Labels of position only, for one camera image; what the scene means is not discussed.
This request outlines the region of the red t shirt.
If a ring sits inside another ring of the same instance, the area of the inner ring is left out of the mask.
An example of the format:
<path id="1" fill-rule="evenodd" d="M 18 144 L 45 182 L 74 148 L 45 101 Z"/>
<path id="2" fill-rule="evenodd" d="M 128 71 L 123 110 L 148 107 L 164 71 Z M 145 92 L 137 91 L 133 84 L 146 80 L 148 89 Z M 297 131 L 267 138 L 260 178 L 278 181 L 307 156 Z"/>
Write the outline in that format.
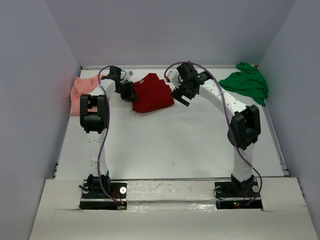
<path id="1" fill-rule="evenodd" d="M 132 102 L 132 110 L 137 113 L 149 113 L 171 107 L 175 102 L 172 90 L 156 73 L 148 73 L 140 81 L 133 83 L 137 100 Z"/>

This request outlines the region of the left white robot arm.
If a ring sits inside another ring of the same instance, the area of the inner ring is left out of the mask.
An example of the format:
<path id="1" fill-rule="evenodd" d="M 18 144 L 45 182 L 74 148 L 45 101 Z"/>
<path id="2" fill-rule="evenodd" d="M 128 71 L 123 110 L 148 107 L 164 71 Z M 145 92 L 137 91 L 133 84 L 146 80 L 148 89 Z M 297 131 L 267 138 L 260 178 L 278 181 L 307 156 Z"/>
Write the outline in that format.
<path id="1" fill-rule="evenodd" d="M 110 129 L 111 110 L 109 98 L 117 93 L 125 100 L 135 100 L 131 74 L 118 66 L 108 65 L 97 74 L 98 86 L 90 93 L 82 94 L 79 100 L 79 122 L 86 133 L 89 146 L 89 175 L 86 185 L 87 193 L 97 193 L 116 202 L 110 195 L 111 179 L 105 160 L 105 142 Z"/>

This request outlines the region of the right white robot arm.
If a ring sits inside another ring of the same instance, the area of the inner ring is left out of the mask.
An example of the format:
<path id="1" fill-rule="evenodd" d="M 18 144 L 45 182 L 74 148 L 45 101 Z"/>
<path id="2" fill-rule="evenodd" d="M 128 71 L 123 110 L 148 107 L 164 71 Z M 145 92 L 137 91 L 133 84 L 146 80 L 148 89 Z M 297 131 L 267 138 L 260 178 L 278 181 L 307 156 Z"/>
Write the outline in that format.
<path id="1" fill-rule="evenodd" d="M 195 96 L 208 100 L 226 119 L 227 138 L 234 149 L 233 170 L 230 181 L 215 184 L 214 194 L 218 200 L 226 198 L 253 198 L 260 195 L 261 182 L 256 182 L 253 167 L 253 151 L 261 134 L 260 110 L 256 105 L 247 105 L 223 90 L 218 80 L 205 67 L 197 63 L 181 61 L 176 70 L 167 68 L 165 80 L 174 85 L 171 96 L 189 106 Z"/>

